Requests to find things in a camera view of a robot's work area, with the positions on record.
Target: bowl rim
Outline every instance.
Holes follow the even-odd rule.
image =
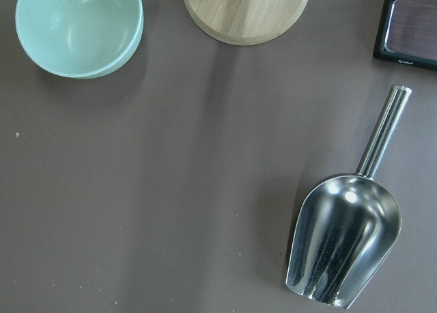
[[[105,70],[108,70],[108,69],[114,67],[115,65],[117,65],[117,63],[119,63],[119,61],[122,60],[125,55],[129,54],[129,52],[130,52],[130,50],[132,48],[132,45],[135,43],[135,40],[138,38],[138,36],[140,36],[140,37],[142,36],[143,21],[144,21],[143,2],[142,2],[142,0],[137,0],[137,7],[138,7],[139,11],[138,11],[138,15],[137,15],[137,25],[135,27],[135,32],[133,33],[132,38],[130,39],[129,43],[126,45],[126,47],[123,49],[123,51],[116,58],[114,58],[111,62],[109,62],[108,64],[104,65],[103,67],[100,67],[98,69],[92,70],[91,72],[83,72],[83,73],[59,72],[59,71],[56,71],[53,68],[49,68],[49,67],[45,66],[41,62],[39,62],[29,52],[29,49],[25,46],[24,41],[23,41],[22,36],[20,35],[20,31],[19,31],[19,23],[20,23],[19,10],[20,10],[20,6],[21,6],[21,1],[22,0],[18,0],[17,1],[16,9],[15,9],[15,28],[16,28],[18,40],[20,41],[21,46],[23,47],[23,49],[26,52],[26,54],[30,57],[30,59],[35,64],[37,64],[39,67],[41,67],[42,69],[46,70],[47,72],[50,72],[50,73],[58,75],[58,76],[70,77],[70,78],[78,78],[78,79],[93,78],[94,75],[101,74],[101,73],[105,72]],[[117,69],[121,68],[123,65],[124,64],[118,66],[114,71],[116,71]]]

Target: bowl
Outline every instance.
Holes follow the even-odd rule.
[[[141,0],[18,0],[26,54],[63,77],[101,77],[122,67],[143,33]]]

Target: table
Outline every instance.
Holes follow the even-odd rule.
[[[290,230],[402,84],[376,177],[401,235],[350,312],[435,312],[437,74],[372,57],[383,1],[309,0],[232,46],[183,0],[143,0],[134,57],[76,80],[31,62],[0,0],[0,311],[339,312],[285,287]]]

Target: wooden lid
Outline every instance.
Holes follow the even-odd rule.
[[[208,35],[237,45],[260,44],[287,31],[308,0],[184,0]]]

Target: round wooden board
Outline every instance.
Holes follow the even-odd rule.
[[[287,31],[308,0],[184,0],[188,13],[208,35],[222,42],[254,45]]]

